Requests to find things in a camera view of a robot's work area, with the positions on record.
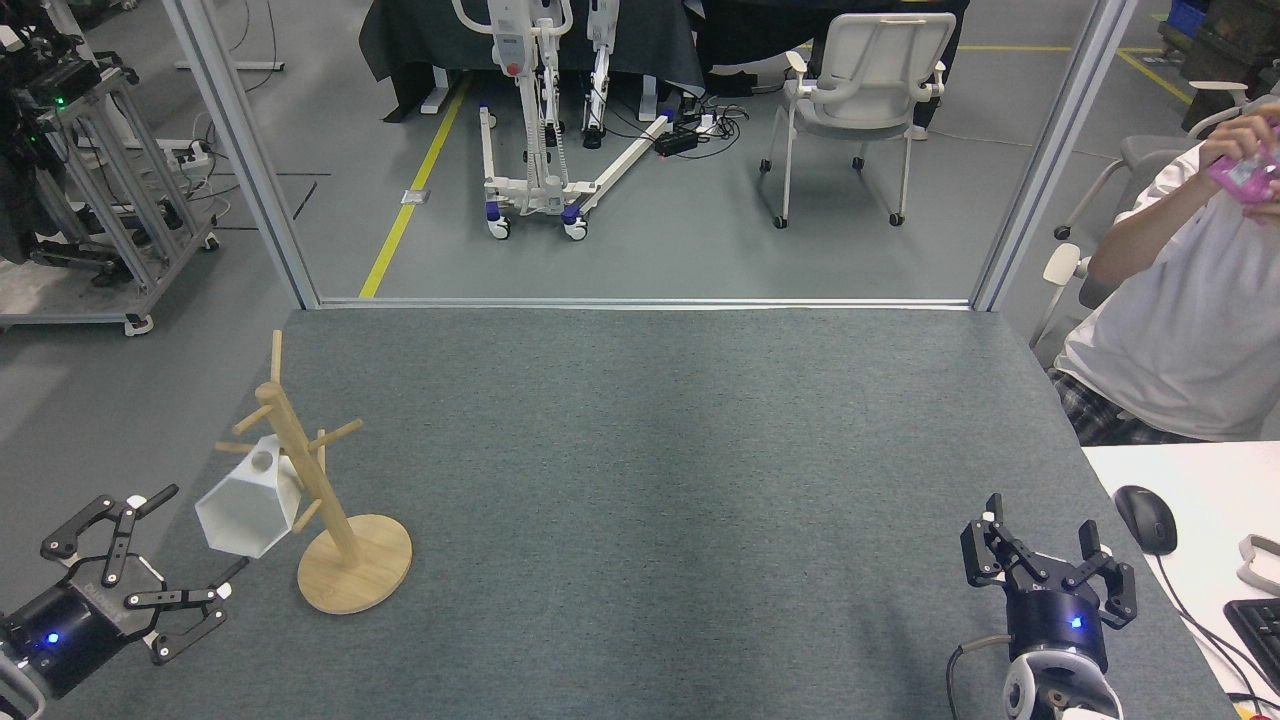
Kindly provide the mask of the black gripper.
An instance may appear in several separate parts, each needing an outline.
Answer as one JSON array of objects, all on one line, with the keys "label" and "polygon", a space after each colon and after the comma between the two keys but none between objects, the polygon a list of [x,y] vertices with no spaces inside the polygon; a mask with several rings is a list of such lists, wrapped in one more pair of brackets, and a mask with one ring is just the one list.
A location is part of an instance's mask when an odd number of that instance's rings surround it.
[{"label": "black gripper", "polygon": [[[3,652],[50,700],[68,694],[131,642],[142,638],[152,664],[160,666],[227,621],[230,579],[250,560],[238,560],[210,585],[169,591],[142,559],[127,559],[136,523],[179,491],[179,486],[166,486],[141,501],[100,495],[41,541],[41,557],[70,569],[3,618]],[[74,564],[79,537],[101,520],[114,523],[105,559]],[[160,614],[188,609],[198,609],[202,618],[184,632],[154,629]]]},{"label": "black gripper", "polygon": [[[1083,562],[1066,573],[1064,592],[1039,589],[1041,562],[1005,523],[1002,495],[989,496],[983,514],[960,534],[968,583],[1005,588],[1011,661],[1036,650],[1065,650],[1108,670],[1102,623],[1125,626],[1137,618],[1135,573],[1101,544],[1093,520],[1080,524],[1078,538]],[[1103,579],[1107,592],[1102,623],[1097,593],[1085,587],[1093,577]]]}]

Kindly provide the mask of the person's right hand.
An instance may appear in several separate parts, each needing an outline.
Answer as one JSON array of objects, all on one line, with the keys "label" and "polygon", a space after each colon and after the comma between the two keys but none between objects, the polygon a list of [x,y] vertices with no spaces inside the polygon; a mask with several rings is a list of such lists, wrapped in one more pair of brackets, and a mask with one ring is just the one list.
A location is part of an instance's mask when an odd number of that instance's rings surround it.
[{"label": "person's right hand", "polygon": [[1199,145],[1199,173],[1220,158],[1240,161],[1254,158],[1260,151],[1274,152],[1277,149],[1277,120],[1279,104],[1266,102],[1217,124]]}]

